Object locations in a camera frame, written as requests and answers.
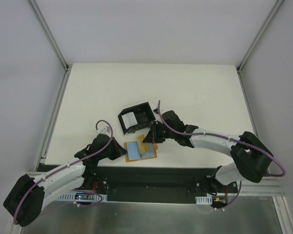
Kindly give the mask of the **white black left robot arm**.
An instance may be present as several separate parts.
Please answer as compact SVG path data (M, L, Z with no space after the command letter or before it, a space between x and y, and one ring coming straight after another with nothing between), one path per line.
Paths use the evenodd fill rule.
M114 137L98 134L91 144L75 153L66 163L36 177L21 176L3 206L13 217L15 225L25 227L59 196L79 187L90 189L100 160L115 160L126 153Z

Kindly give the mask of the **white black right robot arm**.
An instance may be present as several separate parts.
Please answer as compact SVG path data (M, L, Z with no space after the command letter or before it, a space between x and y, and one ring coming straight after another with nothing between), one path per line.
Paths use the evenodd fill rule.
M184 124L174 111L162 114L161 121L153 121L144 138L144 143L163 143L173 139L179 145L190 148L203 148L227 155L233 159L231 164L218 166L210 177L199 184L201 190L215 195L232 182L246 179L259 183L267 176L272 160L265 154L269 150L251 132L241 135L220 135L195 125Z

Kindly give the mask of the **black plastic card box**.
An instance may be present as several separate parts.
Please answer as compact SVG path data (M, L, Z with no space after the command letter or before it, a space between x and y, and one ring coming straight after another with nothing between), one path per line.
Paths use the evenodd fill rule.
M124 126L124 123L122 121L121 115L128 113L128 112L133 112L135 114L135 117L137 119L137 125L130 127L129 129L126 129ZM151 109L151 106L149 102L144 102L142 104L138 104L132 107L128 107L123 109L119 114L118 114L118 119L123 131L123 134L131 134L135 133L136 131L149 128L151 123L155 121L155 116L153 114L153 111Z

